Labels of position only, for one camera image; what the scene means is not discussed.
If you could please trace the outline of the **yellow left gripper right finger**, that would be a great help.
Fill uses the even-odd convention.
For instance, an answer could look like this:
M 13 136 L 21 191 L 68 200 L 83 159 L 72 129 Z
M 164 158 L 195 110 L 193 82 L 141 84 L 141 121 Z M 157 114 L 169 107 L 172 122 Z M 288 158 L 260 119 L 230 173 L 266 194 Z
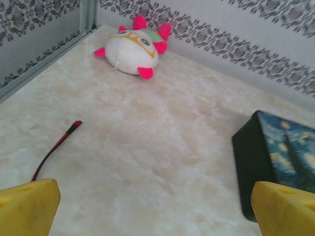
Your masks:
M 263 236 L 313 236 L 314 193 L 277 183 L 254 184 L 251 206 Z

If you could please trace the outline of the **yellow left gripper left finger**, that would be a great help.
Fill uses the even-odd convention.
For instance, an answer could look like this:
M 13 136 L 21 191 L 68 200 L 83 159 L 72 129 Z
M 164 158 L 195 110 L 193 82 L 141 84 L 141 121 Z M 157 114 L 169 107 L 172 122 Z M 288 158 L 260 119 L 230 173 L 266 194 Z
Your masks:
M 32 181 L 0 191 L 2 236 L 47 236 L 61 200 L 57 181 Z

